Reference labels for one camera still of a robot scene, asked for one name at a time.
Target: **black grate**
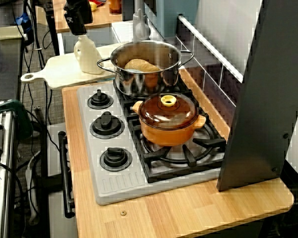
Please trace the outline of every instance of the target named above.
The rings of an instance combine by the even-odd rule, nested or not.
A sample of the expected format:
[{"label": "black grate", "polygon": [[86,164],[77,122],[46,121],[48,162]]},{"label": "black grate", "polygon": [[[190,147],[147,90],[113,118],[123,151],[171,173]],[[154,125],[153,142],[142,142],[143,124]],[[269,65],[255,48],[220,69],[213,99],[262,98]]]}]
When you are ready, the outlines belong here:
[{"label": "black grate", "polygon": [[[172,162],[171,159],[167,158],[167,154],[171,147],[163,147],[158,151],[148,151],[146,150],[146,139],[143,138],[142,132],[141,132],[141,126],[138,115],[132,110],[132,106],[135,104],[136,101],[138,101],[136,98],[132,98],[130,96],[127,96],[120,92],[120,90],[117,88],[115,81],[114,88],[116,90],[119,102],[123,108],[125,118],[128,123],[128,127],[130,130],[130,133],[132,135],[137,153],[139,155],[142,167],[144,169],[144,172],[146,174],[146,178],[148,183],[165,180],[165,179],[172,179],[179,176],[189,175],[197,172],[203,172],[215,168],[220,168],[222,165],[223,159],[217,159],[213,160],[211,162],[206,163],[199,163],[197,164],[197,161],[202,160],[205,158],[212,150],[213,148],[206,148],[205,151],[202,152],[198,156],[193,156],[190,150],[183,145],[183,160],[177,161],[175,163]],[[184,94],[185,96],[189,97],[194,104],[199,107],[198,101],[193,96],[193,93],[188,87],[185,85],[185,83],[182,81],[182,79],[179,77],[178,82],[176,86],[172,88],[166,89],[164,92],[178,92],[181,94]],[[205,130],[207,131],[208,135],[210,136],[210,140],[213,139],[222,139],[215,127],[212,125],[212,123],[209,120],[209,116],[207,113],[205,113],[200,107],[199,107],[199,113],[206,117],[207,122],[205,125]],[[154,161],[164,161],[164,162],[170,162],[173,164],[186,164],[186,166],[178,167],[176,169],[171,169],[165,172],[160,173],[152,173],[150,171],[151,163]]]}]

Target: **white pitcher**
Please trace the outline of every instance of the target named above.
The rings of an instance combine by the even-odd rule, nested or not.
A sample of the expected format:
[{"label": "white pitcher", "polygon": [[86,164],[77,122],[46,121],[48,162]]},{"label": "white pitcher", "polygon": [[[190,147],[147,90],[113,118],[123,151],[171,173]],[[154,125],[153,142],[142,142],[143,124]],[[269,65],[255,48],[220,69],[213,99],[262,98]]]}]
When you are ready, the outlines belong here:
[{"label": "white pitcher", "polygon": [[81,71],[91,74],[101,74],[104,71],[97,66],[101,56],[95,43],[86,35],[78,37],[78,41],[74,46],[74,54]]}]

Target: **tile wall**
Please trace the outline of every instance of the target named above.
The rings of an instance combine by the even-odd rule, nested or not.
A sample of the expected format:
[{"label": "tile wall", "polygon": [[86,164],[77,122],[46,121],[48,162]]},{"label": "tile wall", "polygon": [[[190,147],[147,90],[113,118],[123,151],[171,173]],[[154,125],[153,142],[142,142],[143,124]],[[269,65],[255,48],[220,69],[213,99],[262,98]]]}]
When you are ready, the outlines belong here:
[{"label": "tile wall", "polygon": [[[193,51],[184,67],[201,87],[226,123],[231,126],[241,83],[178,19],[176,37],[165,39],[179,50]],[[189,55],[182,55],[186,60]]]}]

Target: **burner grate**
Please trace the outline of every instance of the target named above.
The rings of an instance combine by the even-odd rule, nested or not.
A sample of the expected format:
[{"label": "burner grate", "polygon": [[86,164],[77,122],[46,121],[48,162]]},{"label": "burner grate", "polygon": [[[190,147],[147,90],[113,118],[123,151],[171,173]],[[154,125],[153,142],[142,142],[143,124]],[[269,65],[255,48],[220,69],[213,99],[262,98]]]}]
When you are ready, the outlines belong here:
[{"label": "burner grate", "polygon": [[[220,147],[220,152],[222,152],[225,148],[226,141],[220,137],[217,130],[214,128],[212,123],[209,120],[209,116],[205,113],[201,108],[199,108],[199,113],[206,117],[207,123],[204,126],[204,130],[209,135],[209,139],[194,139],[193,142],[197,144],[197,146],[201,147],[201,153],[198,156],[194,156],[190,149],[184,144],[182,145],[183,149],[183,159],[175,160],[168,158],[167,155],[170,152],[172,147],[162,147],[156,151],[153,151],[149,142],[143,137],[141,132],[141,125],[139,121],[138,115],[133,112],[132,106],[136,101],[136,98],[131,98],[130,96],[126,96],[121,93],[117,88],[115,81],[114,88],[116,90],[119,102],[123,108],[126,120],[128,122],[128,127],[130,133],[132,135],[132,139],[134,141],[137,153],[140,158],[140,162],[146,174],[146,178],[148,183],[172,179],[178,176],[189,175],[192,173],[208,171],[211,169],[220,168],[222,165],[223,159],[214,159],[212,161],[203,160],[207,157],[212,151],[214,151],[214,146],[212,143],[216,144],[217,147]],[[199,103],[193,96],[193,93],[190,89],[187,88],[185,83],[179,77],[178,83],[172,89],[166,89],[166,91],[179,92],[181,94],[189,97],[194,104],[199,107]],[[153,173],[152,168],[153,164],[157,162],[168,163],[173,165],[180,165],[179,167],[175,166],[167,171]]]}]

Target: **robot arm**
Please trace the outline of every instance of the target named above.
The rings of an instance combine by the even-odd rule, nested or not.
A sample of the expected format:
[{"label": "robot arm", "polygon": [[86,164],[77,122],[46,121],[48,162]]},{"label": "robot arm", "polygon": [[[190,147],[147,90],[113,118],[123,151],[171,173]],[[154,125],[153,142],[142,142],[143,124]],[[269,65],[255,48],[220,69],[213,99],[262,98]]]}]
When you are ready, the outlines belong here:
[{"label": "robot arm", "polygon": [[65,20],[73,35],[85,35],[85,24],[93,22],[93,15],[89,1],[67,0],[64,10],[66,11],[64,14]]}]

